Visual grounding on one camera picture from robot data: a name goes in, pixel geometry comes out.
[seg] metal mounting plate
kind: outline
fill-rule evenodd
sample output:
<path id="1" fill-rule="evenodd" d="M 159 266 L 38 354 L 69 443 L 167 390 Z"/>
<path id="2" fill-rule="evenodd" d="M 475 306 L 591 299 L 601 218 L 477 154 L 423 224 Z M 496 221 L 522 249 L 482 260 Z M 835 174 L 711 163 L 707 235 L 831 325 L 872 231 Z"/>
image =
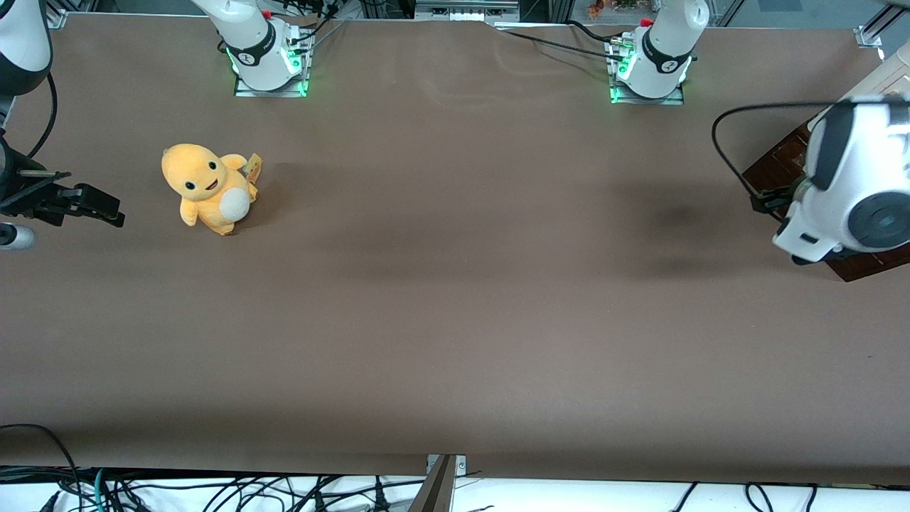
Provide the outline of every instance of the metal mounting plate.
<path id="1" fill-rule="evenodd" d="M 603 49 L 607 55 L 610 56 L 629 56 L 629 48 L 622 45 L 614 45 L 612 43 L 603 43 Z M 620 72 L 620 67 L 627 65 L 627 61 L 616 61 L 610 58 L 605 59 L 607 61 L 607 75 L 610 77 L 610 101 L 612 103 L 633 103 L 636 105 L 682 105 L 683 104 L 683 86 L 680 84 L 676 86 L 676 89 L 670 93 L 669 96 L 663 97 L 661 99 L 650 99 L 647 97 L 641 97 L 629 88 L 624 82 L 622 82 L 617 75 Z"/>
<path id="2" fill-rule="evenodd" d="M 436 464 L 436 460 L 440 456 L 427 456 L 427 475 L 430 474 L 430 470 L 433 468 L 433 465 Z M 467 456 L 455 456 L 455 476 L 465 476 L 468 474 L 468 457 Z"/>
<path id="3" fill-rule="evenodd" d="M 287 45 L 288 61 L 293 66 L 299 66 L 298 73 L 293 76 L 288 83 L 277 89 L 270 91 L 256 90 L 240 79 L 238 75 L 237 82 L 234 85 L 234 96 L 236 97 L 306 97 L 309 92 L 309 72 L 313 67 L 313 47 L 316 45 L 316 38 L 311 36 L 313 29 L 300 28 L 299 26 L 290 27 L 290 37 L 292 39 L 303 39 L 294 45 Z M 300 52 L 300 55 L 293 55 L 292 52 Z"/>

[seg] metal frame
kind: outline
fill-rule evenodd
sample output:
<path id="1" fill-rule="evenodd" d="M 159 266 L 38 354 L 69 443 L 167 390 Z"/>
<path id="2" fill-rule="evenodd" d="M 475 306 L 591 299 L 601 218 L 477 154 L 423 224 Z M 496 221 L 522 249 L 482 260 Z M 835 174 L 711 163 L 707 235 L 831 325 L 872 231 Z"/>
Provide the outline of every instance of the metal frame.
<path id="1" fill-rule="evenodd" d="M 455 476 L 465 471 L 464 456 L 430 456 L 430 474 L 423 481 L 417 496 L 408 507 L 408 512 L 450 512 L 452 493 L 455 492 Z"/>
<path id="2" fill-rule="evenodd" d="M 714 26 L 730 26 L 730 24 L 733 22 L 733 19 L 737 14 L 739 14 L 740 9 L 743 8 L 743 4 L 745 4 L 745 0 L 733 0 L 733 3 L 730 4 L 730 7 L 727 8 L 726 12 L 724 12 L 723 15 L 721 15 L 720 18 L 714 23 Z M 716 15 L 717 11 L 719 10 L 717 8 L 717 0 L 711 0 L 711 7 L 711 12 Z"/>
<path id="3" fill-rule="evenodd" d="M 901 19 L 901 16 L 906 12 L 906 8 L 898 7 L 896 5 L 886 5 L 885 7 L 882 7 L 882 10 L 872 16 L 872 19 L 866 22 L 865 25 L 860 25 L 858 28 L 854 29 L 856 43 L 859 44 L 859 46 L 866 47 L 881 46 L 882 33 L 897 20 Z"/>

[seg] metal bracket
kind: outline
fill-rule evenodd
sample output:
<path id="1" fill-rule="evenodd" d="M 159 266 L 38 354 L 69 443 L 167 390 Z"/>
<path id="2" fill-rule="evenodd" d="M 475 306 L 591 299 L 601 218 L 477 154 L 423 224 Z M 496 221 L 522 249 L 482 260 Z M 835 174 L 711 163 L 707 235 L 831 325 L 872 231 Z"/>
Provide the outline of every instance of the metal bracket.
<path id="1" fill-rule="evenodd" d="M 427 475 L 433 469 L 433 465 L 439 460 L 440 456 L 427 456 Z M 468 474 L 468 457 L 455 456 L 455 476 L 465 476 Z"/>
<path id="2" fill-rule="evenodd" d="M 234 85 L 234 96 L 237 97 L 306 97 L 309 91 L 309 72 L 313 67 L 313 48 L 316 46 L 316 38 L 312 36 L 313 30 L 310 28 L 301 28 L 299 26 L 290 26 L 289 37 L 298 40 L 294 45 L 287 47 L 287 61 L 289 67 L 297 69 L 294 75 L 285 85 L 270 91 L 260 91 L 250 87 L 240 79 L 237 69 L 234 68 L 234 74 L 237 75 L 237 82 Z"/>
<path id="3" fill-rule="evenodd" d="M 429 456 L 430 473 L 423 481 L 408 512 L 451 512 L 455 476 L 468 468 L 464 456 Z"/>
<path id="4" fill-rule="evenodd" d="M 865 25 L 854 29 L 856 44 L 865 48 L 875 48 L 882 45 L 882 33 L 901 18 L 907 9 L 896 5 L 882 7 Z"/>
<path id="5" fill-rule="evenodd" d="M 676 89 L 667 97 L 649 99 L 632 92 L 629 86 L 618 78 L 618 75 L 625 71 L 624 67 L 629 65 L 629 62 L 633 57 L 632 49 L 629 45 L 625 44 L 629 40 L 629 38 L 626 37 L 627 34 L 629 33 L 627 32 L 619 38 L 615 37 L 611 42 L 603 43 L 603 49 L 606 51 L 607 55 L 623 57 L 622 61 L 613 60 L 611 58 L 605 59 L 607 61 L 607 76 L 610 78 L 610 101 L 612 103 L 633 103 L 638 105 L 682 105 L 682 84 L 676 86 Z"/>
<path id="6" fill-rule="evenodd" d="M 0 96 L 0 129 L 6 128 L 6 122 L 13 112 L 13 105 L 15 96 Z"/>

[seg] cable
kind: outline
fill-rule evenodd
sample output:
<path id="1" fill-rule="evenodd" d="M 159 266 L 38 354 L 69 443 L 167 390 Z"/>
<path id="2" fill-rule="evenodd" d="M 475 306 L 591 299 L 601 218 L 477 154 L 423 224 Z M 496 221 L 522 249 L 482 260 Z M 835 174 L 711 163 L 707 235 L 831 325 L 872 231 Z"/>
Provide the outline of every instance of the cable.
<path id="1" fill-rule="evenodd" d="M 54 123 L 56 123 L 56 109 L 57 109 L 57 95 L 56 95 L 56 84 L 54 83 L 54 76 L 51 75 L 50 71 L 47 72 L 47 84 L 51 88 L 51 117 L 47 120 L 47 126 L 45 127 L 45 132 L 41 134 L 41 138 L 35 143 L 35 147 L 28 152 L 28 157 L 33 159 L 35 155 L 38 154 L 38 151 L 41 150 L 41 147 L 47 142 L 47 138 L 51 135 L 51 130 L 54 129 Z"/>
<path id="2" fill-rule="evenodd" d="M 505 32 L 506 34 L 508 34 L 510 36 L 516 36 L 516 37 L 520 37 L 522 39 L 528 39 L 529 41 L 543 43 L 544 45 L 556 46 L 558 48 L 565 48 L 565 49 L 571 50 L 573 52 L 578 52 L 578 53 L 593 55 L 593 56 L 599 56 L 599 57 L 603 57 L 603 58 L 608 58 L 610 60 L 617 60 L 617 61 L 622 60 L 622 57 L 620 57 L 620 56 L 607 55 L 603 52 L 595 52 L 595 51 L 591 51 L 591 50 L 586 50 L 584 48 L 578 48 L 576 46 L 564 45 L 563 43 L 555 43 L 553 41 L 547 41 L 546 39 L 540 39 L 539 37 L 526 36 L 524 34 L 518 34 L 517 32 L 510 32 L 508 30 L 504 30 L 503 32 Z"/>
<path id="3" fill-rule="evenodd" d="M 103 467 L 98 469 L 98 474 L 95 476 L 95 507 L 98 512 L 107 512 L 104 504 L 101 502 L 101 472 L 104 470 Z"/>
<path id="4" fill-rule="evenodd" d="M 348 22 L 348 20 L 343 20 L 342 22 L 340 22 L 340 23 L 338 23 L 337 25 L 333 26 L 332 29 L 329 30 L 329 33 L 328 33 L 328 34 L 325 34 L 323 37 L 320 37 L 320 38 L 319 38 L 319 41 L 313 43 L 313 49 L 315 50 L 315 49 L 316 49 L 316 46 L 321 45 L 323 41 L 325 41 L 326 39 L 330 38 L 330 37 L 332 36 L 332 34 L 335 34 L 335 31 L 336 31 L 336 30 L 338 30 L 339 28 L 343 27 L 347 22 Z"/>
<path id="5" fill-rule="evenodd" d="M 692 493 L 693 490 L 695 490 L 695 486 L 697 486 L 697 485 L 698 485 L 697 480 L 692 482 L 692 484 L 689 486 L 689 488 L 686 489 L 685 493 L 682 494 L 682 498 L 680 499 L 680 502 L 676 505 L 676 508 L 674 508 L 670 512 L 681 512 L 683 510 L 683 507 L 685 507 L 686 500 L 689 499 L 689 495 Z"/>
<path id="6" fill-rule="evenodd" d="M 264 496 L 262 493 L 265 492 L 266 489 L 268 489 L 271 486 L 274 486 L 275 484 L 277 484 L 278 482 L 280 482 L 283 479 L 284 479 L 284 477 L 280 476 L 280 477 L 272 480 L 271 482 L 268 482 L 264 486 L 260 487 L 259 490 L 256 491 L 255 493 L 253 493 L 251 495 L 246 495 L 245 496 L 246 501 L 244 501 L 244 497 L 241 497 L 240 500 L 237 502 L 237 512 L 240 512 L 240 509 L 243 508 L 244 505 L 246 505 L 247 503 L 252 501 L 254 497 Z"/>
<path id="7" fill-rule="evenodd" d="M 609 43 L 610 40 L 613 39 L 614 37 L 622 36 L 622 34 L 623 34 L 623 32 L 620 32 L 618 34 L 613 34 L 612 36 L 598 36 L 597 34 L 594 34 L 587 26 L 584 26 L 581 23 L 579 23 L 573 19 L 567 21 L 565 24 L 569 25 L 569 26 L 579 27 L 581 29 L 581 31 L 584 32 L 584 34 L 587 37 L 590 37 L 591 39 L 594 39 L 595 41 L 600 41 L 602 43 Z"/>
<path id="8" fill-rule="evenodd" d="M 758 505 L 756 505 L 755 502 L 752 501 L 752 496 L 750 496 L 750 492 L 749 492 L 752 489 L 752 487 L 756 487 L 758 489 L 758 492 L 762 493 L 762 497 L 764 498 L 764 503 L 768 506 L 767 510 L 761 510 L 758 507 Z M 749 502 L 749 505 L 751 505 L 752 508 L 755 509 L 755 512 L 774 512 L 774 507 L 771 506 L 771 500 L 768 499 L 767 493 L 764 492 L 764 489 L 762 488 L 762 486 L 755 484 L 754 482 L 749 482 L 748 484 L 745 485 L 745 499 L 746 499 L 746 501 Z"/>
<path id="9" fill-rule="evenodd" d="M 818 486 L 812 485 L 812 492 L 809 493 L 809 501 L 805 502 L 805 512 L 812 512 L 812 504 L 815 503 L 815 495 L 818 494 Z"/>
<path id="10" fill-rule="evenodd" d="M 869 103 L 881 103 L 880 101 L 866 101 L 866 102 L 843 102 L 843 101 L 784 101 L 778 103 L 760 103 L 756 105 L 746 105 L 744 107 L 731 108 L 726 112 L 723 112 L 717 119 L 714 120 L 714 124 L 711 126 L 711 142 L 714 144 L 714 150 L 717 151 L 717 154 L 720 155 L 723 163 L 727 164 L 727 167 L 730 168 L 730 171 L 733 172 L 733 175 L 739 182 L 743 185 L 743 188 L 746 192 L 749 193 L 749 196 L 756 202 L 761 202 L 758 197 L 758 193 L 753 190 L 752 185 L 746 181 L 743 174 L 736 169 L 734 164 L 727 157 L 727 154 L 721 149 L 721 145 L 717 140 L 717 127 L 721 124 L 721 121 L 732 116 L 733 114 L 739 114 L 742 112 L 752 112 L 755 110 L 773 110 L 773 109 L 786 109 L 786 108 L 829 108 L 835 107 L 837 105 L 850 106 L 856 104 L 869 104 Z M 780 222 L 783 222 L 784 219 L 776 211 L 770 213 L 772 217 L 777 219 Z"/>
<path id="11" fill-rule="evenodd" d="M 51 84 L 52 94 L 54 95 L 54 98 L 56 98 L 56 89 L 54 88 L 54 81 L 51 78 L 49 73 L 47 74 L 47 79 L 48 79 L 48 83 Z M 56 117 L 56 107 L 54 107 L 53 113 L 51 115 L 52 122 L 49 124 L 49 126 L 52 127 L 54 125 L 53 119 L 55 117 Z M 12 424 L 8 424 L 8 425 L 0 425 L 0 430 L 6 430 L 7 428 L 32 428 L 35 430 L 40 430 L 41 432 L 45 433 L 45 435 L 50 437 L 51 440 L 54 441 L 54 444 L 57 445 L 58 448 L 60 448 L 60 452 L 63 453 L 63 457 L 66 458 L 66 463 L 69 464 L 69 469 L 73 473 L 73 479 L 76 482 L 76 487 L 79 488 L 79 475 L 76 472 L 76 463 L 73 462 L 73 457 L 71 455 L 69 455 L 69 450 L 66 449 L 66 446 L 64 446 L 63 442 L 60 441 L 60 438 L 57 437 L 56 434 L 54 434 L 51 431 L 51 429 L 47 428 L 46 426 L 37 425 L 34 423 L 12 423 Z M 79 512 L 83 512 L 84 507 L 85 507 L 85 505 L 83 504 L 83 496 L 82 496 L 82 493 L 79 492 Z"/>

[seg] black label band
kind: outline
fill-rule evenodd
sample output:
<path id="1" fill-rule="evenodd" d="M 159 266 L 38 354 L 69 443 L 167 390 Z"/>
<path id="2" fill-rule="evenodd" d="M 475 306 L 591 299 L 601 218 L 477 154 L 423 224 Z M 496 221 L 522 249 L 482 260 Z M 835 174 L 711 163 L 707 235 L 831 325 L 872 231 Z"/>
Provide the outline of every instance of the black label band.
<path id="1" fill-rule="evenodd" d="M 657 66 L 657 72 L 664 75 L 670 75 L 675 72 L 689 60 L 689 56 L 692 54 L 692 50 L 689 50 L 685 55 L 680 56 L 668 56 L 667 54 L 662 53 L 655 48 L 654 44 L 651 42 L 650 28 L 644 33 L 644 37 L 642 37 L 642 48 L 644 49 L 644 54 L 648 57 L 648 60 Z"/>
<path id="2" fill-rule="evenodd" d="M 275 26 L 268 22 L 266 22 L 266 25 L 268 25 L 268 33 L 266 34 L 265 39 L 260 41 L 257 45 L 249 48 L 235 48 L 231 45 L 227 45 L 227 51 L 244 66 L 258 66 L 259 59 L 270 52 L 275 45 Z"/>

